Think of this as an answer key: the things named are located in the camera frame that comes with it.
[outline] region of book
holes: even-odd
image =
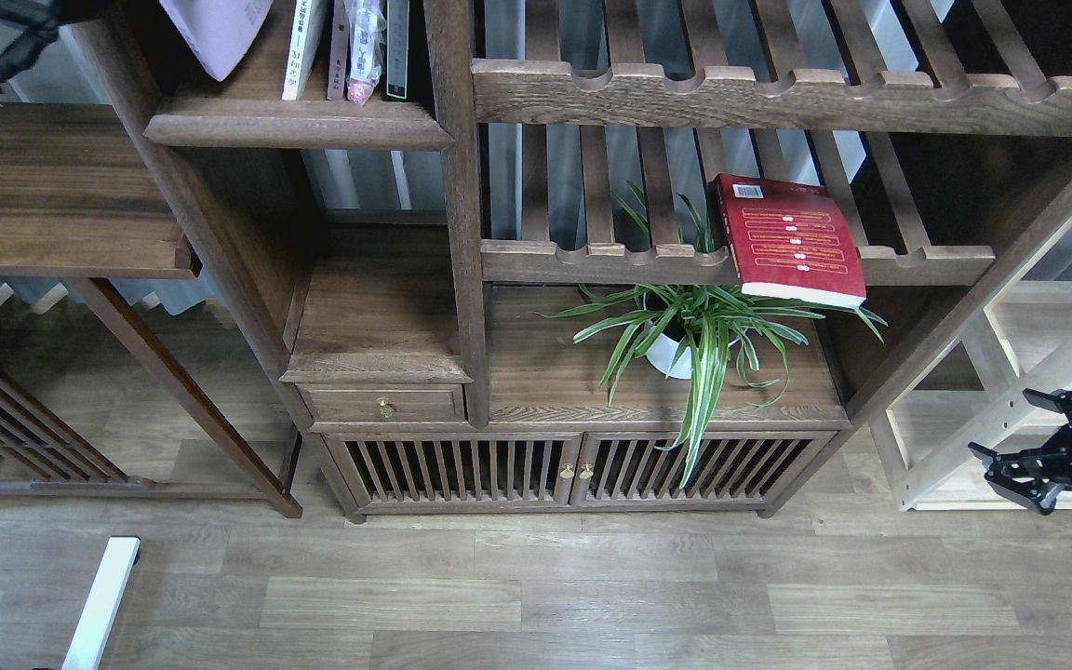
[[[386,92],[392,101],[431,102],[420,0],[387,0]]]
[[[719,174],[715,191],[744,293],[848,309],[866,300],[859,251],[825,188]]]
[[[285,101],[298,101],[306,89],[330,4],[330,0],[297,0],[297,8],[293,10],[288,65],[284,72],[284,94],[281,95]]]
[[[160,0],[188,47],[218,81],[251,49],[271,0]]]
[[[349,66],[349,21],[345,17],[345,0],[333,0],[333,21],[328,43],[327,101],[344,101],[345,69]]]

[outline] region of barcode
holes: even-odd
[[[762,196],[763,190],[756,183],[735,184],[735,198],[762,198]]]

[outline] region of red book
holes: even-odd
[[[854,309],[867,298],[859,251],[824,187],[719,174],[718,211],[751,296]]]

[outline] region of book spine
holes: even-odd
[[[333,0],[333,30],[328,44],[327,101],[345,98],[345,71],[349,66],[349,21],[345,17],[345,0]]]
[[[387,0],[387,96],[407,99],[408,0]]]
[[[309,38],[309,25],[312,20],[311,14],[314,0],[297,0],[297,9],[293,13],[293,39],[288,43],[288,65],[284,72],[284,94],[281,96],[285,101],[298,101],[303,74],[303,62],[306,62],[307,38]]]

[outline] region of white book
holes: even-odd
[[[328,0],[297,0],[297,9],[293,12],[293,42],[288,44],[288,66],[284,72],[282,98],[285,101],[298,101],[306,89],[330,4]]]
[[[160,0],[160,4],[205,73],[221,81],[251,49],[271,0]]]

